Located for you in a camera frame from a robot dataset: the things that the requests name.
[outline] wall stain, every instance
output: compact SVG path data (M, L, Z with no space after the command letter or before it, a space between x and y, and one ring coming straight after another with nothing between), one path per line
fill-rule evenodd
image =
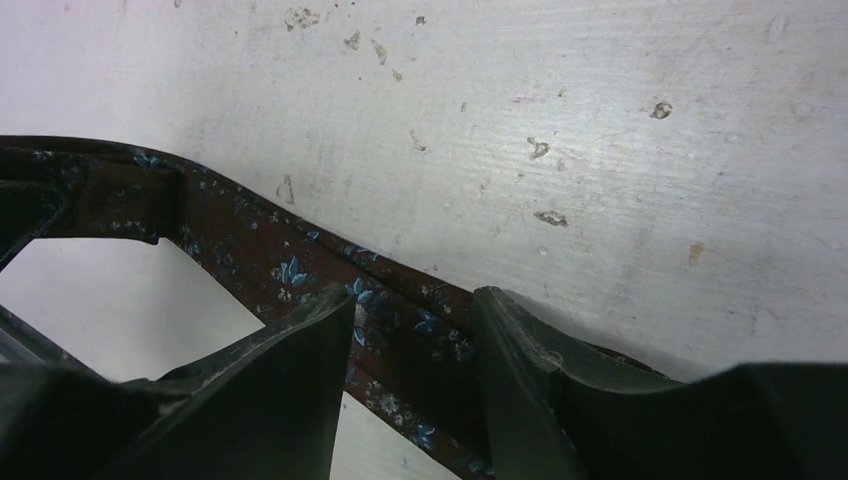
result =
M371 39L371 46L374 47L374 53L377 54L377 58L380 59L380 65L386 64L386 59L389 58L389 51L373 38Z
M285 195L286 195L286 197L285 197L286 204L294 205L294 190L292 190L292 187L291 187L291 175L283 176L283 185L282 186L286 187L286 190L288 190L288 191L284 192ZM277 196L278 197L280 196L280 187L277 187Z
M305 30L321 21L321 14L304 7L292 7L286 10L283 22L291 32L296 27Z
M657 120L668 118L673 108L668 102L660 102L654 106L654 111L651 112L651 118L656 118Z
M359 30L353 32L350 38L345 39L345 46L353 51L359 50Z
M426 152L427 147L422 145L420 141L418 141L418 137L415 136L415 130L409 130L409 138L412 139L412 146L415 147L419 152Z
M704 253L704 242L695 242L689 246L689 266L694 267Z
M554 227L567 227L568 221L565 219L565 215L555 211L555 210L547 210L544 212L533 212L533 216L538 220L547 223L548 225L552 225Z
M533 153L530 154L530 160L542 158L551 151L550 145L545 142L537 142L533 137L527 137L527 143L533 145Z

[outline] dark green plastic part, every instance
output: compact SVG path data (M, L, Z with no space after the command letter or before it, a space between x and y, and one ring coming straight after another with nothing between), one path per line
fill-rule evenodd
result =
M354 307L329 286L157 381L0 365L0 478L324 480Z
M848 368L748 364L684 385L475 292L499 480L848 478Z

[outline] white surface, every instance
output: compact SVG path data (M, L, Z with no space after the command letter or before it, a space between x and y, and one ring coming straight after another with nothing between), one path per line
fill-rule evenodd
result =
M290 175L310 221L678 378L848 359L841 0L19 0L0 40L6 133L167 150L279 204Z

